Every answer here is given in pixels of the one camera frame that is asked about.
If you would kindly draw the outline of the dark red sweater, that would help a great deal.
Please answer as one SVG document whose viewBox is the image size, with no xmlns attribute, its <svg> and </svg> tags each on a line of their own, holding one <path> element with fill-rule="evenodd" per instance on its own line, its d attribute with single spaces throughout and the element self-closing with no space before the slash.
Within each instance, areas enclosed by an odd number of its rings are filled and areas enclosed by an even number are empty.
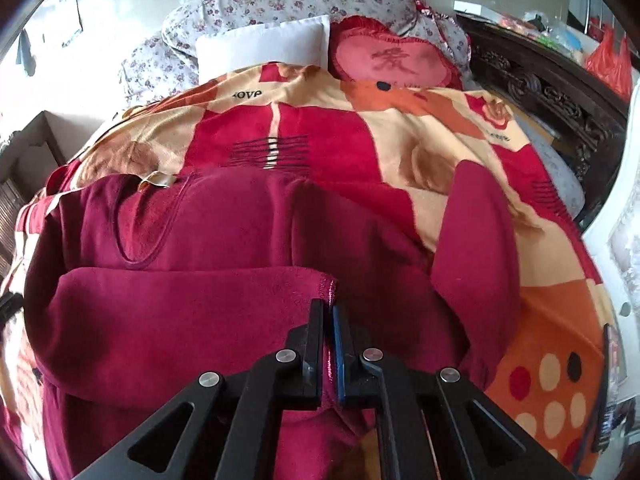
<svg viewBox="0 0 640 480">
<path fill-rule="evenodd" d="M 168 188 L 120 174 L 64 195 L 25 283 L 52 477 L 79 474 L 206 370 L 280 350 L 315 299 L 408 366 L 488 386 L 520 307 L 502 189 L 459 164 L 434 250 L 280 171 L 204 168 Z"/>
</svg>

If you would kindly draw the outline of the red orange patterned blanket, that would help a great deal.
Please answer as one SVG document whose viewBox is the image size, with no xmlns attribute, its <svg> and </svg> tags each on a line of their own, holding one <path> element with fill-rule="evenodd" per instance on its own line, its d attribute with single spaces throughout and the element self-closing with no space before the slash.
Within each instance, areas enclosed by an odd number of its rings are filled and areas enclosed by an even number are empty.
<svg viewBox="0 0 640 480">
<path fill-rule="evenodd" d="M 425 249 L 438 241 L 454 170 L 475 162 L 511 216 L 520 277 L 515 332 L 480 387 L 560 464 L 589 474 L 611 303 L 570 214 L 510 108 L 486 91 L 341 81 L 316 66 L 255 65 L 145 107 L 101 132 L 17 217 L 3 288 L 25 297 L 44 219 L 60 199 L 109 176 L 168 188 L 204 168 L 303 177 L 393 221 Z M 43 380 L 25 308 L 2 336 L 4 419 L 44 447 Z"/>
</svg>

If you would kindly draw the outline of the dark wooden side table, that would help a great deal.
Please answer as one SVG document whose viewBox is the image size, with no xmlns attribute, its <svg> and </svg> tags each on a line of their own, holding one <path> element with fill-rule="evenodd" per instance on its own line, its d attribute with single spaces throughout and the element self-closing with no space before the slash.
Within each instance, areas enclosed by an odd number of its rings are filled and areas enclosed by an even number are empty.
<svg viewBox="0 0 640 480">
<path fill-rule="evenodd" d="M 105 122 L 104 119 L 42 110 L 24 126 L 1 128 L 1 275 L 15 252 L 18 212 Z"/>
</svg>

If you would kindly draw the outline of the dark carved wooden headboard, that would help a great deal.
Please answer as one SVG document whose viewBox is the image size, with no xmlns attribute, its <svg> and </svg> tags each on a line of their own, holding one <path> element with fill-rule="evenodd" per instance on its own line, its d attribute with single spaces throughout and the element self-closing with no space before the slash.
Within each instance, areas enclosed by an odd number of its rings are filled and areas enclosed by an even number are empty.
<svg viewBox="0 0 640 480">
<path fill-rule="evenodd" d="M 629 105 L 558 51 L 470 14 L 456 18 L 470 38 L 475 80 L 559 136 L 554 148 L 586 199 L 574 221 L 587 229 L 620 169 Z"/>
</svg>

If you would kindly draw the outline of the floral quilt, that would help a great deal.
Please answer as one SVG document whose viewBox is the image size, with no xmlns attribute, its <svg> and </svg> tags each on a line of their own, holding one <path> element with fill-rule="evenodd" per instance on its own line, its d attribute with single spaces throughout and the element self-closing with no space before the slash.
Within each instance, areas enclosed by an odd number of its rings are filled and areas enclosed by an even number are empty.
<svg viewBox="0 0 640 480">
<path fill-rule="evenodd" d="M 199 36 L 319 15 L 333 23 L 352 15 L 374 18 L 398 36 L 431 42 L 464 78 L 471 76 L 468 36 L 454 18 L 424 0 L 190 0 L 172 10 L 160 30 L 120 63 L 125 104 L 146 105 L 196 86 Z"/>
</svg>

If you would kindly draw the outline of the red heart cushion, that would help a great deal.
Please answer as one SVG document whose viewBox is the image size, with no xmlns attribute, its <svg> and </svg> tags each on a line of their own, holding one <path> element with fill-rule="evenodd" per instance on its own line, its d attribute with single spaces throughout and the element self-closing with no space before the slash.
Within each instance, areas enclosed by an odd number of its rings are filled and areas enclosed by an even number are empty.
<svg viewBox="0 0 640 480">
<path fill-rule="evenodd" d="M 462 76 L 434 44 L 401 37 L 374 18 L 331 25 L 329 70 L 342 81 L 382 81 L 402 88 L 462 88 Z"/>
</svg>

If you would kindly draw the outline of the white pillow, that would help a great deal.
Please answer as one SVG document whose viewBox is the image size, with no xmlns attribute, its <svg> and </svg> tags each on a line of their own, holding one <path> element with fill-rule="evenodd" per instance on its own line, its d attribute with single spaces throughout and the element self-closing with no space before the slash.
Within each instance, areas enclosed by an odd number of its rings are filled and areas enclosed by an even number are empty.
<svg viewBox="0 0 640 480">
<path fill-rule="evenodd" d="M 330 31 L 330 18 L 321 15 L 198 37 L 195 43 L 198 82 L 205 84 L 218 76 L 269 62 L 315 65 L 326 70 Z"/>
</svg>

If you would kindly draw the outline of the red plastic bag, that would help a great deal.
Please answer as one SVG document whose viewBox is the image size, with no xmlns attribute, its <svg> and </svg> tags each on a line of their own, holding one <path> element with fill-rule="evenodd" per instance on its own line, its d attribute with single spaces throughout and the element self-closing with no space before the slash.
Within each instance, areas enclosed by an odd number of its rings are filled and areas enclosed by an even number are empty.
<svg viewBox="0 0 640 480">
<path fill-rule="evenodd" d="M 610 25 L 605 25 L 603 39 L 586 58 L 585 68 L 621 99 L 630 100 L 634 84 L 627 36 L 623 36 L 620 46 L 616 48 L 613 29 Z"/>
</svg>

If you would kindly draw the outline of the dark hanging cloth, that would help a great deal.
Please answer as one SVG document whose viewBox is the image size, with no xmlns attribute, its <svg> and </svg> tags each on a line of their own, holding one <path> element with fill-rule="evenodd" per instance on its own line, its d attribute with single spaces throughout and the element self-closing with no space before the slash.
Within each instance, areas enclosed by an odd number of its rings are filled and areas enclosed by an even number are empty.
<svg viewBox="0 0 640 480">
<path fill-rule="evenodd" d="M 32 55 L 32 46 L 28 32 L 22 29 L 17 41 L 16 64 L 21 66 L 27 76 L 32 77 L 36 71 L 36 60 Z"/>
</svg>

